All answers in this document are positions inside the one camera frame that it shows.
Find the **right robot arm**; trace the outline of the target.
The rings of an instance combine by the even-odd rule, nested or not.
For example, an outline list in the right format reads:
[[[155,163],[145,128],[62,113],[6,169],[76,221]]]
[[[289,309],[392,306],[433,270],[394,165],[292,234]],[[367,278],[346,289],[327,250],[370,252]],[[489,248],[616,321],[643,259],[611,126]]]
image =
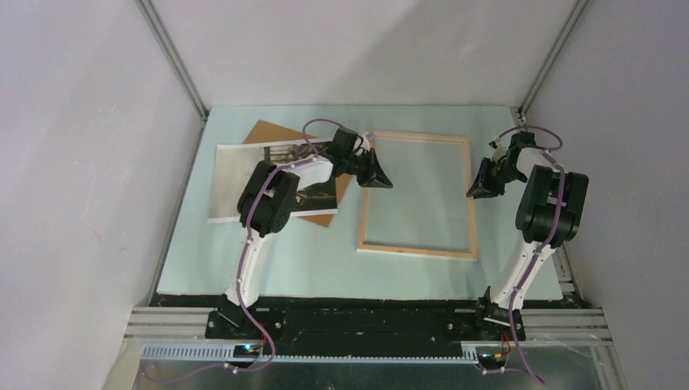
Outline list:
[[[494,153],[483,158],[468,198],[483,199],[505,194],[515,181],[526,185],[515,216],[518,240],[497,281],[477,300],[472,327],[477,336],[492,340],[504,329],[515,327],[520,310],[538,270],[562,245],[575,238],[587,196],[589,178],[567,171],[553,157],[553,148],[539,145],[539,127],[522,125],[490,142]]]

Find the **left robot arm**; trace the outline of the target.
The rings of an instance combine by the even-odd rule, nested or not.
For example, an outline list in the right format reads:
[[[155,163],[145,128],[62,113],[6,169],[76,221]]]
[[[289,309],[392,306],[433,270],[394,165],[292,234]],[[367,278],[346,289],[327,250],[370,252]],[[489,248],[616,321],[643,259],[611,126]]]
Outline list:
[[[371,132],[360,135],[339,125],[322,148],[303,137],[305,157],[282,164],[258,162],[237,202],[242,249],[224,302],[217,307],[226,319],[225,327],[237,338],[247,338],[256,330],[257,317],[249,308],[259,298],[267,248],[286,226],[299,190],[342,175],[354,176],[362,188],[393,187],[379,164]]]

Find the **white wooden picture frame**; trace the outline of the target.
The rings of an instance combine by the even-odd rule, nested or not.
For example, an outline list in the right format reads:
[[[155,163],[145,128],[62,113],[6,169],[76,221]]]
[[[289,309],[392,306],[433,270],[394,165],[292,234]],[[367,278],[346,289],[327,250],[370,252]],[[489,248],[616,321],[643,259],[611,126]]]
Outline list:
[[[362,191],[357,251],[477,261],[468,136],[376,131],[391,189]]]

